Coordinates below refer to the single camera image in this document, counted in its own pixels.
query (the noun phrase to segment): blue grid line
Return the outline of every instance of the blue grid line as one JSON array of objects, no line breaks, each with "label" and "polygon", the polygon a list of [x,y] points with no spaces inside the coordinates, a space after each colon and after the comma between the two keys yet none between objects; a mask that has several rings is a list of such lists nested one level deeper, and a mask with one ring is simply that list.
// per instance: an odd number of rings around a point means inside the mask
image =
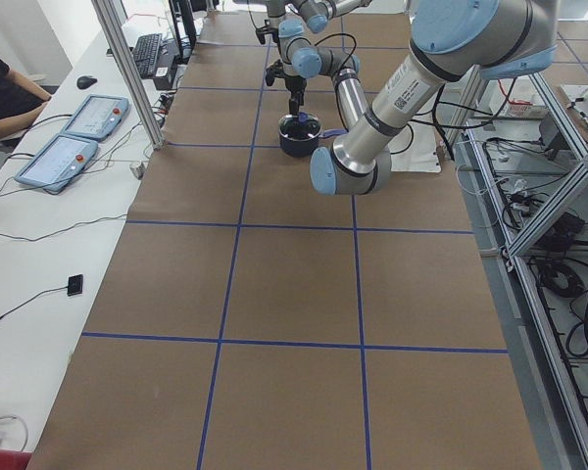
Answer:
[{"label": "blue grid line", "polygon": [[157,336],[157,335],[131,335],[122,333],[97,333],[91,331],[83,331],[82,335],[85,338],[105,338],[114,340],[140,340],[140,341],[160,341],[160,342],[179,342],[179,343],[210,343],[216,344],[217,339],[214,338],[191,338],[184,336]]},{"label": "blue grid line", "polygon": [[297,341],[266,341],[266,340],[222,340],[228,345],[244,346],[279,346],[287,348],[318,348],[326,350],[359,350],[359,345],[341,345],[339,343],[308,343]]},{"label": "blue grid line", "polygon": [[235,145],[235,144],[189,144],[179,142],[168,142],[171,147],[192,147],[204,149],[280,149],[278,145]]},{"label": "blue grid line", "polygon": [[[244,92],[261,92],[260,88],[222,88],[216,86],[179,86],[179,90],[198,90],[198,91],[244,91]],[[264,90],[264,93],[287,93],[287,88],[281,88],[279,86],[275,86],[269,89]],[[316,94],[334,94],[335,91],[333,90],[305,90],[305,93],[316,93]],[[364,91],[367,95],[376,95],[377,91]]]},{"label": "blue grid line", "polygon": [[559,32],[558,32],[558,36],[563,41],[563,43],[566,45],[566,47],[568,48],[568,50],[570,50],[570,53],[573,55],[573,57],[575,58],[575,60],[577,61],[577,63],[581,67],[583,67],[583,69],[586,71],[586,73],[588,73],[588,69],[586,68],[585,64],[583,62],[581,62],[581,59],[579,59],[579,56],[575,53],[575,51],[573,51],[572,47],[570,47],[568,45],[568,41],[566,39],[564,39],[563,36]]},{"label": "blue grid line", "polygon": [[328,230],[337,232],[350,232],[353,230],[351,227],[316,227],[307,225],[271,225],[261,223],[243,223],[243,228],[256,228],[256,229],[269,229],[269,230]]},{"label": "blue grid line", "polygon": [[361,227],[358,228],[360,232],[391,232],[391,233],[420,233],[429,235],[473,235],[472,230],[444,230],[435,228],[376,228],[376,227]]},{"label": "blue grid line", "polygon": [[226,325],[226,316],[228,314],[228,304],[229,304],[229,300],[230,300],[231,287],[233,284],[233,274],[235,272],[235,262],[237,260],[237,251],[239,249],[239,239],[240,239],[240,234],[242,231],[242,219],[244,217],[246,196],[248,194],[248,184],[250,181],[251,168],[252,168],[253,157],[254,157],[254,153],[255,153],[254,146],[255,146],[255,142],[257,141],[257,133],[258,133],[258,129],[259,129],[259,119],[260,119],[260,115],[261,115],[261,111],[262,111],[262,101],[264,98],[264,70],[268,68],[268,62],[270,60],[270,46],[271,46],[271,42],[269,42],[268,47],[266,48],[266,60],[264,63],[264,68],[262,69],[262,85],[261,85],[261,91],[259,94],[259,103],[257,105],[257,113],[255,115],[255,127],[253,129],[253,139],[251,141],[250,157],[248,159],[248,167],[246,169],[246,179],[244,181],[244,192],[242,194],[242,202],[241,202],[240,209],[239,209],[239,218],[237,220],[237,231],[235,233],[235,244],[233,245],[233,254],[231,256],[231,267],[228,272],[226,294],[224,296],[224,305],[222,307],[222,319],[220,321],[220,332],[218,334],[218,345],[216,347],[216,357],[214,359],[214,369],[212,371],[212,380],[211,380],[211,384],[209,386],[209,395],[207,398],[207,406],[205,409],[205,420],[203,422],[203,433],[202,433],[201,442],[200,442],[200,449],[198,452],[198,461],[196,463],[196,470],[201,470],[202,465],[203,465],[203,458],[205,455],[205,444],[207,442],[207,433],[209,431],[209,421],[210,421],[210,417],[211,417],[212,404],[214,401],[214,391],[216,388],[216,379],[218,377],[218,368],[220,365],[222,339],[224,337],[224,327]]},{"label": "blue grid line", "polygon": [[367,470],[372,470],[372,451],[370,443],[370,415],[368,412],[368,370],[366,368],[366,334],[364,329],[364,300],[362,297],[362,270],[360,268],[360,241],[357,226],[357,204],[355,196],[351,196],[353,213],[353,246],[355,248],[355,278],[357,284],[357,310],[360,326],[360,362],[362,365],[362,400],[364,406],[364,431],[366,436]]},{"label": "blue grid line", "polygon": [[[199,227],[240,227],[254,229],[271,229],[271,230],[329,230],[329,231],[351,231],[352,227],[331,227],[331,226],[313,226],[313,225],[278,225],[262,223],[217,223],[217,222],[190,222],[181,220],[127,220],[126,223],[144,224],[144,225],[187,225]],[[418,233],[423,235],[473,235],[469,230],[444,230],[444,229],[418,229],[418,228],[376,228],[376,227],[358,227],[358,232],[387,232],[387,233]]]},{"label": "blue grid line", "polygon": [[411,353],[466,353],[466,354],[508,354],[506,349],[490,348],[441,348],[432,346],[380,346],[366,345],[368,351],[405,351]]},{"label": "blue grid line", "polygon": [[215,46],[215,47],[257,47],[263,49],[265,46],[263,44],[223,44],[223,43],[210,43],[210,42],[199,42],[198,45],[200,46]]},{"label": "blue grid line", "polygon": [[207,222],[179,222],[166,220],[127,220],[126,223],[135,225],[184,225],[190,227],[226,227],[236,228],[236,223],[207,223]]},{"label": "blue grid line", "polygon": [[109,340],[133,340],[133,341],[157,341],[178,343],[217,343],[240,346],[276,346],[281,348],[312,348],[324,350],[366,350],[366,351],[398,351],[407,353],[467,353],[467,354],[507,354],[508,350],[493,348],[446,348],[435,346],[391,346],[391,345],[359,345],[348,343],[314,343],[298,341],[271,341],[271,340],[239,340],[235,338],[222,340],[218,338],[197,338],[185,336],[165,335],[138,335],[130,333],[102,333],[96,331],[83,331],[81,336],[85,338],[100,338]]}]

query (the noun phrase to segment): person's arm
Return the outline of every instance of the person's arm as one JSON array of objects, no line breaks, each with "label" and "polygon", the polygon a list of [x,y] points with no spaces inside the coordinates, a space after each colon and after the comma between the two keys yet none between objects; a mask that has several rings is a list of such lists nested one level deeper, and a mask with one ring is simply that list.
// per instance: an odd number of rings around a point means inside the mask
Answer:
[{"label": "person's arm", "polygon": [[50,93],[41,88],[34,81],[26,78],[17,70],[9,69],[9,72],[7,73],[7,79],[13,81],[15,84],[19,85],[27,92],[32,93],[33,95],[41,98],[43,101],[48,101],[52,96]]},{"label": "person's arm", "polygon": [[46,103],[42,103],[41,106],[38,106],[28,113],[0,119],[0,139],[13,134],[14,132],[30,127],[45,107]]}]

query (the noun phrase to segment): person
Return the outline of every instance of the person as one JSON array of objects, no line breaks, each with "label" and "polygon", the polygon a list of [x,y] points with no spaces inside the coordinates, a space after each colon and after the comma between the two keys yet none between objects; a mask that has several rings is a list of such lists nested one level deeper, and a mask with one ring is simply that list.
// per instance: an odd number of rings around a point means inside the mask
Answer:
[{"label": "person", "polygon": [[0,139],[30,127],[51,97],[0,59]]}]

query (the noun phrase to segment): screen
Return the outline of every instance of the screen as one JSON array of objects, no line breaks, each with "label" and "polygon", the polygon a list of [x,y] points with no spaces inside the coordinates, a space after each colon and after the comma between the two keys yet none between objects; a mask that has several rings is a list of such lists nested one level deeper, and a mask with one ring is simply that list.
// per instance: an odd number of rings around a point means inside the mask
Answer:
[{"label": "screen", "polygon": [[78,116],[73,119],[67,131],[91,135],[101,134],[107,125],[109,116],[119,103],[120,100],[98,96],[89,99]]},{"label": "screen", "polygon": [[74,158],[82,153],[87,145],[87,142],[59,137],[22,174],[22,177],[44,185],[55,183],[66,168],[74,163]]}]

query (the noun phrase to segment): red object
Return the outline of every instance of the red object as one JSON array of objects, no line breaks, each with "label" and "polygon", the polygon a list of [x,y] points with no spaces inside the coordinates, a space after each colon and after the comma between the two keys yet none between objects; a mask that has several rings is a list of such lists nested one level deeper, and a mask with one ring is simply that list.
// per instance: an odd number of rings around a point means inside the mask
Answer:
[{"label": "red object", "polygon": [[29,460],[28,452],[0,450],[0,470],[25,470]]}]

